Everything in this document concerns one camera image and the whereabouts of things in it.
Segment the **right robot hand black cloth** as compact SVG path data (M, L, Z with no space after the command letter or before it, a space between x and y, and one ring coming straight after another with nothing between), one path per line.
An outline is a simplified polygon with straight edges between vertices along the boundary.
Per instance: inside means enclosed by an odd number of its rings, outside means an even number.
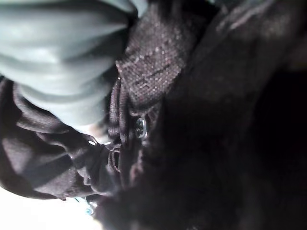
M306 229L306 1L153 0L116 66L100 229Z

